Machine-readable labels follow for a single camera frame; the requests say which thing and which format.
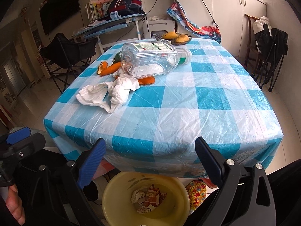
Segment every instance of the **checkered tablecloth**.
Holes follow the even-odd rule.
[[[182,47],[192,52],[191,63],[131,91],[128,102],[113,114],[81,105],[75,94],[86,85],[114,80],[97,75],[97,66],[101,61],[110,65],[122,44],[92,63],[44,119],[65,157],[76,160],[101,137],[106,155],[98,175],[115,166],[121,171],[200,177],[206,174],[194,143],[202,136],[225,158],[267,167],[283,134],[263,92],[216,41],[193,39]]]

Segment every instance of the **flat screen tv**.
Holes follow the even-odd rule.
[[[45,35],[79,10],[78,0],[48,0],[40,9]]]

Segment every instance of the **yellow trash can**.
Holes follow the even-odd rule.
[[[133,192],[155,185],[166,198],[153,211],[139,214],[131,202]],[[156,174],[120,172],[107,185],[102,208],[111,226],[182,226],[189,214],[187,190],[179,179]]]

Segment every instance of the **human hand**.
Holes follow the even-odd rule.
[[[25,212],[24,208],[22,207],[22,200],[18,196],[18,189],[15,184],[8,187],[6,206],[18,223],[23,225],[25,223]]]

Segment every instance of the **screw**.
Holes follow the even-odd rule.
[[[229,166],[233,166],[235,164],[235,162],[232,159],[228,159],[226,162]]]
[[[68,167],[73,167],[75,165],[75,161],[68,161],[67,166]]]
[[[262,169],[262,165],[261,165],[260,163],[257,163],[257,164],[256,164],[256,167],[257,167],[259,170]]]
[[[45,165],[40,165],[40,167],[39,167],[39,170],[40,170],[40,171],[44,171],[44,170],[45,170],[45,168],[46,168],[46,166],[45,166]]]

